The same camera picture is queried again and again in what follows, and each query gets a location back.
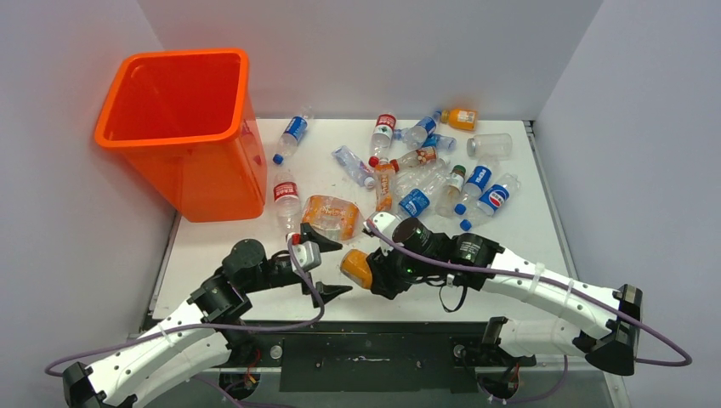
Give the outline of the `small orange juice bottle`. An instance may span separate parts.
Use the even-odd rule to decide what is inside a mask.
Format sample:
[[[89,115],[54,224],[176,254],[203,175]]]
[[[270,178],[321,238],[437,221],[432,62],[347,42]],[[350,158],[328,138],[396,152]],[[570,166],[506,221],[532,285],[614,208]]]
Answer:
[[[358,249],[349,250],[343,257],[339,269],[343,275],[357,286],[370,290],[372,287],[372,271],[366,261],[367,254]]]

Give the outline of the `large crushed orange tea bottle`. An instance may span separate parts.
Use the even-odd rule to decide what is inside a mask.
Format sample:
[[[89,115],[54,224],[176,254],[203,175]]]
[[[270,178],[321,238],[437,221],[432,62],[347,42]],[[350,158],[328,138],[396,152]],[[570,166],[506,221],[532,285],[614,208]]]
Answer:
[[[360,209],[350,201],[329,195],[312,195],[304,206],[303,223],[333,241],[349,241],[361,224]]]

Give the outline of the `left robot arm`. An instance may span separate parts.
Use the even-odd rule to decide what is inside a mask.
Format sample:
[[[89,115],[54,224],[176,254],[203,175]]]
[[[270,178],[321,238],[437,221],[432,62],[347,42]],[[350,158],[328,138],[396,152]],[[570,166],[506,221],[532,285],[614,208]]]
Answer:
[[[227,361],[243,366],[253,357],[252,336],[286,332],[305,326],[246,326],[241,317],[251,309],[250,294],[299,284],[323,312],[350,286],[313,282],[311,269],[324,252],[342,244],[304,223],[287,236],[287,247],[269,257],[255,239],[238,241],[219,268],[168,317],[137,339],[104,351],[103,359],[75,362],[61,374],[70,407],[145,407],[194,375]]]

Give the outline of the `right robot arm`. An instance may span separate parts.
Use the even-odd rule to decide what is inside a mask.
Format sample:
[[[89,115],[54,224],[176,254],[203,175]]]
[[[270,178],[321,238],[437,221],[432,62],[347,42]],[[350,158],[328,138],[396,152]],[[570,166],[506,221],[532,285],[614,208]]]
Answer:
[[[386,212],[368,219],[364,232],[381,242],[366,259],[374,294],[392,300],[413,285],[434,281],[513,298],[550,315],[546,320],[490,318],[480,349],[492,364],[555,354],[582,357],[611,374],[634,374],[643,300],[637,287],[573,280],[481,235],[450,237],[415,218],[400,221]]]

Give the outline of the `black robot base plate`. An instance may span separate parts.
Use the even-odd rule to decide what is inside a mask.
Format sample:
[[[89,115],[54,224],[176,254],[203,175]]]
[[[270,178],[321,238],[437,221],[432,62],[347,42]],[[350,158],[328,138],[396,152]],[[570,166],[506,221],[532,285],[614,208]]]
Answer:
[[[484,371],[502,380],[533,357],[492,346],[485,322],[321,322],[296,331],[258,333],[219,369],[219,385],[238,399],[270,380],[282,392],[473,393]]]

